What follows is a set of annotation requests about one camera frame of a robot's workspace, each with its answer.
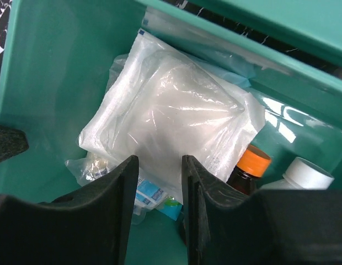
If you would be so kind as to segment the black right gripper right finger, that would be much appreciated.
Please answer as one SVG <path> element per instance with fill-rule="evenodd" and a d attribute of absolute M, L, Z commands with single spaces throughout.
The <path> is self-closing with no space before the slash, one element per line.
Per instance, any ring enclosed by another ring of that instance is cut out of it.
<path fill-rule="evenodd" d="M 342 190 L 246 196 L 181 162 L 189 264 L 342 264 Z"/>

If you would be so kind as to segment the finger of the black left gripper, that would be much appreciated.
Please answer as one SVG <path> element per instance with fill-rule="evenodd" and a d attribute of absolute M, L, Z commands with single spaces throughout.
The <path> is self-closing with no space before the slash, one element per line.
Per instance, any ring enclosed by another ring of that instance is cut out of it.
<path fill-rule="evenodd" d="M 25 132 L 0 125 L 0 162 L 29 149 Z"/>

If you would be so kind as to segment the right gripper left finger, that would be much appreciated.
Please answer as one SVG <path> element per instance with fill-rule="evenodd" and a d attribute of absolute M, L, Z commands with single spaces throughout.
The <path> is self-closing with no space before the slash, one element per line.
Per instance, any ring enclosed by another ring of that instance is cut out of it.
<path fill-rule="evenodd" d="M 50 203 L 0 194 L 0 264 L 124 264 L 138 173 L 132 155 Z"/>

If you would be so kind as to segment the bag of blue-white packets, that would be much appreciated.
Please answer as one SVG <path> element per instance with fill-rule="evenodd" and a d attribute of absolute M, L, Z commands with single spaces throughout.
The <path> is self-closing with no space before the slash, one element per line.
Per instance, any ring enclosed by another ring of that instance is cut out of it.
<path fill-rule="evenodd" d="M 84 186 L 111 172 L 117 167 L 117 162 L 108 161 L 88 152 L 85 158 L 67 160 L 65 165 L 75 176 L 77 183 Z M 176 221 L 181 213 L 182 205 L 157 185 L 146 180 L 144 173 L 140 171 L 133 206 L 132 224 L 140 224 L 146 214 L 154 209 Z"/>

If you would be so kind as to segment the brown bottle orange cap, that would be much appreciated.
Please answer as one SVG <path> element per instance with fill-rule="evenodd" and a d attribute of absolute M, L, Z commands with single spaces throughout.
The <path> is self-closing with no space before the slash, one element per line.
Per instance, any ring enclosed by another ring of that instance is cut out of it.
<path fill-rule="evenodd" d="M 256 190 L 256 181 L 270 164 L 270 156 L 256 146 L 249 145 L 226 183 L 245 195 L 252 195 Z"/>

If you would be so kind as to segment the white bottle green label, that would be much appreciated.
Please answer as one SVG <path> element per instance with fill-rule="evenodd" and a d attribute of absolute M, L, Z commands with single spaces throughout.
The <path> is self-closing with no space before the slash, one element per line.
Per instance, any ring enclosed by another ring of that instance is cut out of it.
<path fill-rule="evenodd" d="M 326 190 L 334 177 L 308 160 L 296 157 L 278 181 L 265 184 L 260 189 Z"/>

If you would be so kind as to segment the white gauze pad packet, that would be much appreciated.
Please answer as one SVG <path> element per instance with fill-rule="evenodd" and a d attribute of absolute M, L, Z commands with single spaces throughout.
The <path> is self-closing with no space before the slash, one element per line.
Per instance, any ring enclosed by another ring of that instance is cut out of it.
<path fill-rule="evenodd" d="M 182 202 L 184 155 L 227 181 L 264 125 L 251 93 L 140 30 L 78 144 L 111 161 L 136 155 L 146 179 Z"/>

